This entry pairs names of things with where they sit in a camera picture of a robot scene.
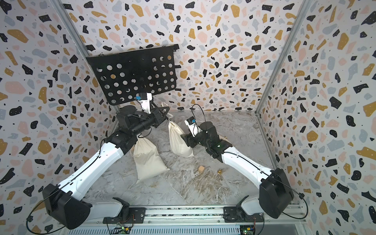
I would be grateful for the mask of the cream soil bag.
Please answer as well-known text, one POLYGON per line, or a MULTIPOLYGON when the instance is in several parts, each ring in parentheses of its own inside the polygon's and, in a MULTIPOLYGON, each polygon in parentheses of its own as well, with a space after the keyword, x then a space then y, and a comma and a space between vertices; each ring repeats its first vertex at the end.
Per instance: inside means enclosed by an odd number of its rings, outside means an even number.
POLYGON ((193 149, 188 147, 181 137, 181 135, 184 135, 184 132, 180 126, 175 122, 169 121, 168 131, 171 151, 180 157, 193 157, 193 149))

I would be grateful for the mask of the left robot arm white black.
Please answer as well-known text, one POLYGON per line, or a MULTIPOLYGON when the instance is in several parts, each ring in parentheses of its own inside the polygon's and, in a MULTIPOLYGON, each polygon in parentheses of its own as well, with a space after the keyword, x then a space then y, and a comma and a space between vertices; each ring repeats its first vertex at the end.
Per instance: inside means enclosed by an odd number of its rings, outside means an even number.
POLYGON ((106 138, 100 150, 60 184, 44 188, 42 194, 48 215, 69 230, 92 219, 129 219, 129 204, 118 197, 96 203, 84 202, 83 198, 97 179, 131 150, 142 132, 157 128, 167 119, 169 107, 158 107, 154 103, 149 107, 149 113, 138 111, 133 105, 122 107, 116 114, 117 130, 106 138))

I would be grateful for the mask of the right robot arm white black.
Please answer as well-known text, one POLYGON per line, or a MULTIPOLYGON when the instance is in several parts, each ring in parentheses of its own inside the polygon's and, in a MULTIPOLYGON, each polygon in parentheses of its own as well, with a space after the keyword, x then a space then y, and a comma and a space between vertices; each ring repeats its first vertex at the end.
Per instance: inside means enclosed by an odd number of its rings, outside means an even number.
POLYGON ((294 199, 294 192, 282 169, 270 169, 239 152, 230 142, 218 135, 210 121, 197 125, 196 119, 190 117, 185 120, 185 125, 191 133, 183 134, 181 138, 188 147, 205 147, 212 158, 236 169, 257 187, 257 197, 247 196, 240 201, 242 212, 247 215, 264 212, 274 219, 280 217, 294 199))

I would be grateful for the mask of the cream cloth bag lower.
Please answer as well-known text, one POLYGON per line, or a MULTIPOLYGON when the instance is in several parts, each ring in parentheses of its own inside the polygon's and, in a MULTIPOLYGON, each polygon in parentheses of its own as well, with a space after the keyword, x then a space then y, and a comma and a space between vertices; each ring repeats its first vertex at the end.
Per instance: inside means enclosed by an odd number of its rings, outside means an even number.
POLYGON ((160 157, 156 145, 147 138, 138 138, 130 154, 136 164, 137 184, 170 170, 160 157))

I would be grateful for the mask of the black perforated music stand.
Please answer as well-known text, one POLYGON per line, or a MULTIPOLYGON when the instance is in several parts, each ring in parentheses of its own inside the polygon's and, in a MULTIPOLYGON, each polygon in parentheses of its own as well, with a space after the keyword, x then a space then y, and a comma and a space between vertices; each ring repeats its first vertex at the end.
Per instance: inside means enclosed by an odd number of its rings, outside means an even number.
POLYGON ((174 53, 177 44, 118 54, 88 57, 107 102, 117 106, 141 93, 158 95, 176 89, 174 53))

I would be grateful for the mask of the right green circuit board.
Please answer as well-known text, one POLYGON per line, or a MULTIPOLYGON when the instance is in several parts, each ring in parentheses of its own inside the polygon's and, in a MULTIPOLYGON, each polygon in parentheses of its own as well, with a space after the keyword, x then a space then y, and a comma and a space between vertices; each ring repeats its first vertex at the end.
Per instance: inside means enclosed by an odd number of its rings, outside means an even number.
POLYGON ((256 229, 254 225, 240 225, 241 235, 255 235, 256 229))

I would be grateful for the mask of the green circuit board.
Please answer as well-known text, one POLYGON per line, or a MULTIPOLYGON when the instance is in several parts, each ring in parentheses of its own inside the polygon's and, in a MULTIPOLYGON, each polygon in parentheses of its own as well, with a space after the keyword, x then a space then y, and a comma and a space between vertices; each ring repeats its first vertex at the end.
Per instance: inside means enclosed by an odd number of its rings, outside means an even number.
POLYGON ((254 225, 240 225, 241 235, 255 235, 256 229, 254 225))
POLYGON ((126 226, 118 223, 117 224, 117 229, 118 229, 117 234, 127 234, 127 235, 129 235, 130 232, 131 232, 132 226, 131 227, 126 227, 126 226))

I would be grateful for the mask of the left green circuit board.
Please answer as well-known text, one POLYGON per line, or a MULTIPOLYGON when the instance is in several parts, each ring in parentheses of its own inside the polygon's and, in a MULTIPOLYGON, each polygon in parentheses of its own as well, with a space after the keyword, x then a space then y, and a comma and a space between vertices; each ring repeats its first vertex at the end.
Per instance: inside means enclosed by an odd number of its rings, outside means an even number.
POLYGON ((127 234, 127 235, 129 235, 130 232, 131 232, 132 226, 131 227, 126 227, 126 226, 118 223, 117 224, 117 229, 118 229, 117 234, 127 234))

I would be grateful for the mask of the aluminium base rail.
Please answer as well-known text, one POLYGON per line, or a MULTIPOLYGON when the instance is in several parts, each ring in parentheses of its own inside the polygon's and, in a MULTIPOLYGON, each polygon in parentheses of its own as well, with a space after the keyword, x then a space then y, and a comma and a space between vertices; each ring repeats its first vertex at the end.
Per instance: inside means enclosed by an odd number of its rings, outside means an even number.
POLYGON ((125 222, 95 219, 76 229, 62 229, 60 235, 117 234, 117 224, 131 227, 130 235, 240 235, 240 225, 254 225, 255 235, 309 235, 304 212, 292 204, 274 219, 265 213, 246 215, 239 206, 136 206, 125 222))

